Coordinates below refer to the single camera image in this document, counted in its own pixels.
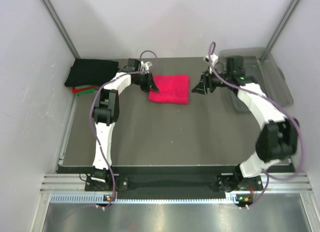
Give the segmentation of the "pink t shirt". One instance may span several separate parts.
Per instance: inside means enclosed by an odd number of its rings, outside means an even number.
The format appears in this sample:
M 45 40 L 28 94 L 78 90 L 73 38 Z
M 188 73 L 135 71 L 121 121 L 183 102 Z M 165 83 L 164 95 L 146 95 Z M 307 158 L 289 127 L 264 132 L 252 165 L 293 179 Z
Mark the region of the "pink t shirt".
M 148 99 L 156 103 L 189 103 L 190 78 L 188 75 L 155 75 L 153 77 L 159 91 L 150 91 Z

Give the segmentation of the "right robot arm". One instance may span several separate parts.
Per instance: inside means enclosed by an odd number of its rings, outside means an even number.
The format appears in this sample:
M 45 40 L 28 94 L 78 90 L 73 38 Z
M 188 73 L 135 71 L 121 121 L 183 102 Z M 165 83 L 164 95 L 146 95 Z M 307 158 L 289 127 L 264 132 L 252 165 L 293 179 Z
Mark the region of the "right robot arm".
M 205 95 L 216 88 L 227 87 L 247 106 L 260 126 L 254 153 L 235 167 L 231 182 L 220 183 L 223 189 L 231 192 L 246 189 L 261 172 L 294 155 L 298 132 L 297 122 L 272 103 L 255 77 L 246 75 L 242 56 L 227 57 L 226 69 L 220 73 L 216 70 L 218 59 L 215 54 L 204 57 L 208 69 L 202 72 L 192 92 Z

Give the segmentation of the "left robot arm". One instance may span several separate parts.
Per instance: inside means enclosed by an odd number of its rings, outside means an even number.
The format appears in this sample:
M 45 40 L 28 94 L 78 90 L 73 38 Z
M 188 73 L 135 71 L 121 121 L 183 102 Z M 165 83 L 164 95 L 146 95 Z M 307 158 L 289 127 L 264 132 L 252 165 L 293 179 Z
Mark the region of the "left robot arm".
M 95 136 L 95 155 L 90 179 L 102 190 L 108 190 L 115 184 L 111 169 L 111 146 L 113 130 L 120 116 L 120 94 L 130 85 L 138 85 L 145 92 L 158 92 L 151 68 L 153 64 L 150 61 L 128 59 L 127 65 L 95 92 L 89 120 Z

